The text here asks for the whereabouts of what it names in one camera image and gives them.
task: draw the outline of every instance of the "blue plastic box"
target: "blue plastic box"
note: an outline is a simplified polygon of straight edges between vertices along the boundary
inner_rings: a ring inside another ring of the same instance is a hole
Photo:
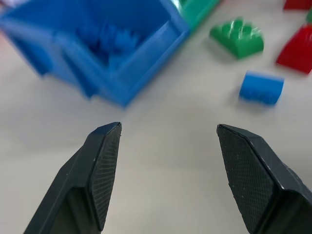
[[[142,43],[117,69],[76,36],[81,25],[138,32]],[[53,74],[87,96],[126,105],[190,34],[170,0],[31,0],[7,12],[0,27],[40,75]]]

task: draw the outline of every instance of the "white table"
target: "white table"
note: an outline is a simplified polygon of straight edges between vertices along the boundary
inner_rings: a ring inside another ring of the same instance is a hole
[[[63,163],[113,121],[123,131],[104,233],[247,234],[218,123],[263,136],[312,189],[312,80],[274,65],[306,13],[283,13],[282,2],[222,3],[126,110],[40,80],[1,37],[0,233],[22,233]],[[236,16],[263,30],[263,54],[236,61],[208,40],[213,25]],[[247,70],[285,77],[276,107],[238,100]]]

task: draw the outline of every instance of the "green lego brick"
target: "green lego brick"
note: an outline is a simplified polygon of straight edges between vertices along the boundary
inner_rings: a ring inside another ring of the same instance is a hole
[[[171,0],[192,31],[209,15],[220,0]]]
[[[210,36],[227,48],[238,59],[263,51],[261,30],[243,18],[236,18],[210,31]]]
[[[307,15],[307,22],[312,23],[312,8],[310,9],[308,15]]]

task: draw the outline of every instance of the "red building block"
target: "red building block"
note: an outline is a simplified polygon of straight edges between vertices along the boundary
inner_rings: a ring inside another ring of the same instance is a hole
[[[286,0],[284,4],[285,10],[310,10],[312,0]]]
[[[276,63],[303,73],[312,70],[312,25],[302,26],[285,45]]]

